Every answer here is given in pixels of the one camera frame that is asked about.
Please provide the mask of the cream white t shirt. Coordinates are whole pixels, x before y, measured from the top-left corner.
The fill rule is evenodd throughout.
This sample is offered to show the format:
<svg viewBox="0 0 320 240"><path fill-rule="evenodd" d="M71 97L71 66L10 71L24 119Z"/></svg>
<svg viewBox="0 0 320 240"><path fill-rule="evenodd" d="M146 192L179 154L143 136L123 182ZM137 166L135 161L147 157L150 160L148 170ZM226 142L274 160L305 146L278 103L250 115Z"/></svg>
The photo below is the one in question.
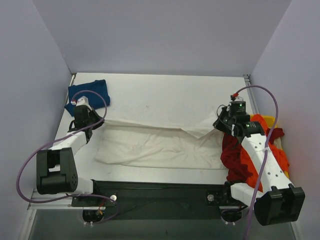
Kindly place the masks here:
<svg viewBox="0 0 320 240"><path fill-rule="evenodd" d="M222 170L223 136L210 118L193 126L108 119L95 160L141 168Z"/></svg>

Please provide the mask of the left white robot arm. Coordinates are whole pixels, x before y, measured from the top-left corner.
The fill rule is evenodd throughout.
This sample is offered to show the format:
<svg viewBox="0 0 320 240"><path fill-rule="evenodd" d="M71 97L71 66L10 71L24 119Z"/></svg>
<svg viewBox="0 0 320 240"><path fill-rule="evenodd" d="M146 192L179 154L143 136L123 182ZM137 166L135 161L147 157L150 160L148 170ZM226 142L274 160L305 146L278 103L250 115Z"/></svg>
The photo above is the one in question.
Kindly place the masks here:
<svg viewBox="0 0 320 240"><path fill-rule="evenodd" d="M90 141L93 130L103 123L78 133L76 131L100 120L101 117L89 106L79 105L74 108L74 121L68 131L71 136L36 155L36 188L39 194L83 194L83 200L90 206L101 201L101 193L94 189L94 182L79 177L75 163L76 153Z"/></svg>

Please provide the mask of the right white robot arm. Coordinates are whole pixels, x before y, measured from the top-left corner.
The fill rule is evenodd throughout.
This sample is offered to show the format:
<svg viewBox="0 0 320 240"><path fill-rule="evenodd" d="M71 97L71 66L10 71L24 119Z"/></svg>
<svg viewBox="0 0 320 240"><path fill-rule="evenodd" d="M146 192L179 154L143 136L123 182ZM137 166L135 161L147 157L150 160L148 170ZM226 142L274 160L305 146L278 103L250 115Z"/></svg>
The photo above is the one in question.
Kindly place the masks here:
<svg viewBox="0 0 320 240"><path fill-rule="evenodd" d="M213 127L235 137L247 152L258 174L257 184L262 190L246 183L234 183L221 192L227 204L240 201L250 207L262 226L295 222L300 215L305 192L295 187L281 169L274 156L263 126L252 121L243 100L223 106Z"/></svg>

